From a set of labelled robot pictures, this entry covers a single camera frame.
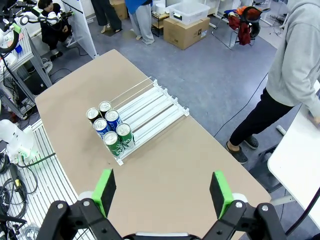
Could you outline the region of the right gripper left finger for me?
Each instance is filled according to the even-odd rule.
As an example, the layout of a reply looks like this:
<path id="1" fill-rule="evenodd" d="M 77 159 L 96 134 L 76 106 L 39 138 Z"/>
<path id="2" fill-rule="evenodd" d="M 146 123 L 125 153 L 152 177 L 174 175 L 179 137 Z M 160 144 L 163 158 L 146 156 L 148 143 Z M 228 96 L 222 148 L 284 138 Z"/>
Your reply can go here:
<path id="1" fill-rule="evenodd" d="M 72 240 L 79 230 L 89 230 L 96 240 L 121 240 L 122 237 L 108 220 L 116 192 L 114 171 L 105 169 L 91 194 L 72 205 L 54 201 L 37 234 L 38 240 Z"/>

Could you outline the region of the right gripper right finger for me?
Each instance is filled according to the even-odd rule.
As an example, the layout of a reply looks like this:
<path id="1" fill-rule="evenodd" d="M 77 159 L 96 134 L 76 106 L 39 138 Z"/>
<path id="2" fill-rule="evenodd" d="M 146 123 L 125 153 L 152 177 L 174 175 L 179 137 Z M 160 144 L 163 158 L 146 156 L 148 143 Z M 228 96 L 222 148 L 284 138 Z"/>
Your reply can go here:
<path id="1" fill-rule="evenodd" d="M 244 232 L 251 240 L 285 240 L 287 238 L 274 206 L 263 202 L 256 207 L 235 199 L 222 171 L 212 173 L 209 186 L 217 221 L 204 240 L 230 240 Z"/>

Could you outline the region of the person's right hand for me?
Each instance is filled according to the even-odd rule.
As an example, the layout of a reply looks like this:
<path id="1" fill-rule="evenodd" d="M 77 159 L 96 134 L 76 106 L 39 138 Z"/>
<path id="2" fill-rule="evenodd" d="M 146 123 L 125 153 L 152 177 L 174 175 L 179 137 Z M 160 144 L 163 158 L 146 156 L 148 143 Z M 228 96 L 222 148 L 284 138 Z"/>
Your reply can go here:
<path id="1" fill-rule="evenodd" d="M 310 120 L 310 122 L 315 125 L 315 126 L 319 126 L 320 125 L 320 118 L 319 117 L 315 117 L 313 116 L 313 114 L 308 111 L 308 119 Z"/>

